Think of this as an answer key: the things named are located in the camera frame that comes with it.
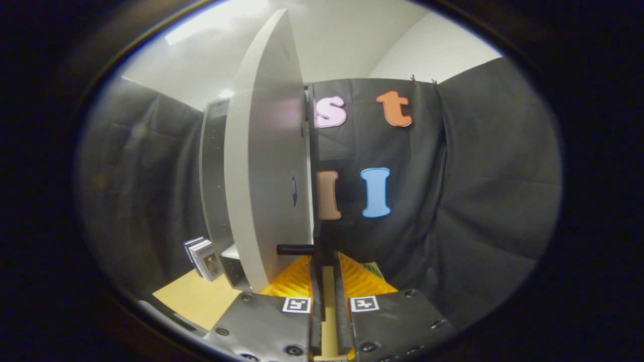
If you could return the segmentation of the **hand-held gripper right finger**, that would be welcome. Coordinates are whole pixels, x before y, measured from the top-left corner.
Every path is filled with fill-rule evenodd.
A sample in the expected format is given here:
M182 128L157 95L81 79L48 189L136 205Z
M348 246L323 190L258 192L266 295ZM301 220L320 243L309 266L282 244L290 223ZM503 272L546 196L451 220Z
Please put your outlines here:
M397 290L340 252L333 271L338 350L349 361L417 360L457 334L419 290Z

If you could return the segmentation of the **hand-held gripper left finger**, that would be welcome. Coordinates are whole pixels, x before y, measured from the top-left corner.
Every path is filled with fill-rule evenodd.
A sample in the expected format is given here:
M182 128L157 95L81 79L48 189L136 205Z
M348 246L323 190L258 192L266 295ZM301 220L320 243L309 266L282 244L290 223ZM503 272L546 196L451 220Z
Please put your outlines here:
M239 361L313 361L324 303L311 256L300 256L260 293L240 293L205 343Z

